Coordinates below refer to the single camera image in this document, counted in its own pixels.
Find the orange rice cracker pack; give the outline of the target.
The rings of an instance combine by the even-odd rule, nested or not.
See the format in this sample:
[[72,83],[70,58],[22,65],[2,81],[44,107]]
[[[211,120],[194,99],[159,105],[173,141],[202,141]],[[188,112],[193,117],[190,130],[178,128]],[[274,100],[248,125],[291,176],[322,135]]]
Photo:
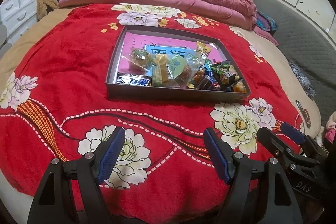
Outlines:
[[232,85],[232,91],[235,93],[246,93],[247,89],[242,81]]

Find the green black snack pack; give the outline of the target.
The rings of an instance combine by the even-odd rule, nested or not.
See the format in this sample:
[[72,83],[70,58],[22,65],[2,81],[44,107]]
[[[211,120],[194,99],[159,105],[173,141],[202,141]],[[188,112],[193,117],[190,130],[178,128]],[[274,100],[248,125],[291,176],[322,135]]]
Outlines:
[[221,91],[230,91],[234,84],[243,80],[229,60],[210,65],[210,69],[220,85]]

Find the blue Oreo cookie pack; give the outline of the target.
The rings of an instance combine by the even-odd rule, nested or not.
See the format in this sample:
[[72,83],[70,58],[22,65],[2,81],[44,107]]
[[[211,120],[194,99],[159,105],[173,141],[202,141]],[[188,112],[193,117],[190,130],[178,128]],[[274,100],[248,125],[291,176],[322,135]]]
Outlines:
[[211,70],[212,62],[209,59],[205,59],[204,69],[205,76],[210,81],[210,87],[207,90],[220,91],[221,86],[218,84],[217,79],[215,78],[213,71]]

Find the yellow blue cone snack pack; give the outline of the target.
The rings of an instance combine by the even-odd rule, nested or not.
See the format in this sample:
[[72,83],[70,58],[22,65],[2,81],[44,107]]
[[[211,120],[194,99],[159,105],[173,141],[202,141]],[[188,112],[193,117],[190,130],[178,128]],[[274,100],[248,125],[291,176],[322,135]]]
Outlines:
[[187,87],[190,89],[196,89],[197,84],[201,80],[203,76],[205,76],[206,72],[206,59],[211,53],[211,48],[207,46],[205,43],[202,43],[200,41],[197,41],[197,58],[196,61],[199,64],[198,70],[194,73],[193,78],[190,79],[189,83],[187,84]]

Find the yellow small biscuit pack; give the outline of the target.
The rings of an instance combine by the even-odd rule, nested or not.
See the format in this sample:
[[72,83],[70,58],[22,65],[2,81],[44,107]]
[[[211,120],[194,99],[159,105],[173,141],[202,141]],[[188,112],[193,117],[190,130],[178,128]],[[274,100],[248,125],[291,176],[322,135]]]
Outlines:
[[151,85],[163,88],[178,88],[179,84],[173,77],[170,59],[167,54],[155,56],[151,67]]

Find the Snickers chocolate bar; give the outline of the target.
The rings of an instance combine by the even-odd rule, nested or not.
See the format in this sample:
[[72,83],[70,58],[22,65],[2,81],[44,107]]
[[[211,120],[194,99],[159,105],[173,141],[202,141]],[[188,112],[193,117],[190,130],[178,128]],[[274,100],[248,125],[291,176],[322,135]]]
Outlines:
[[117,84],[131,86],[151,86],[152,78],[145,75],[134,75],[127,73],[119,73],[116,78]]

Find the clear pastry pack green label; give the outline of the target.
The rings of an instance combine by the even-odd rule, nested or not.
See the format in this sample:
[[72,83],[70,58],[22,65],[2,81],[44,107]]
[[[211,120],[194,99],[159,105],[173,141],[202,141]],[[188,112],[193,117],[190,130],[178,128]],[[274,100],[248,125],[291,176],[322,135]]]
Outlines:
[[121,55],[129,63],[129,68],[149,73],[153,65],[154,55],[142,48],[131,48],[130,53]]

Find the grey padded headboard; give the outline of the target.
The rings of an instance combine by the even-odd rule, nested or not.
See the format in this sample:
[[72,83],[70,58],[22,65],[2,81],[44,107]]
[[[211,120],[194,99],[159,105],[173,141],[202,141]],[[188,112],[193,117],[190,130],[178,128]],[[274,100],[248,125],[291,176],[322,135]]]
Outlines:
[[277,25],[273,37],[280,51],[297,65],[315,90],[322,124],[335,112],[335,48],[306,19],[278,0],[253,0]]

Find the grey shallow box tray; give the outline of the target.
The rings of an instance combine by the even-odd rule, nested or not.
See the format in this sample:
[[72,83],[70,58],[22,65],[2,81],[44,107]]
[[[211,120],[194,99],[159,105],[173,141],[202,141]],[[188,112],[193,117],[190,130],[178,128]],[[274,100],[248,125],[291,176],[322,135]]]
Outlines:
[[113,50],[110,98],[242,102],[251,90],[224,44],[171,28],[126,25]]

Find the blue purple clothing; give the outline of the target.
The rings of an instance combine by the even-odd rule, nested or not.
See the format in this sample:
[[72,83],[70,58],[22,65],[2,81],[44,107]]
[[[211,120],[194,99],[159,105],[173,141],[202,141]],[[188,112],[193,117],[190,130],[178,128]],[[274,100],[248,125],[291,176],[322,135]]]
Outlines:
[[258,11],[256,14],[256,24],[263,31],[268,32],[271,35],[277,31],[277,24],[270,16]]

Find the white drawer cabinet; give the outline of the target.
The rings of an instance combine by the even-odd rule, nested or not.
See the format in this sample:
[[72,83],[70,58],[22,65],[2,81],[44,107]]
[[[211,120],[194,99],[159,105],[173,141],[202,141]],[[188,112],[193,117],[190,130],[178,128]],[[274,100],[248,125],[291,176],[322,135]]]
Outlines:
[[7,29],[6,42],[12,45],[37,22],[37,0],[3,0],[1,24]]

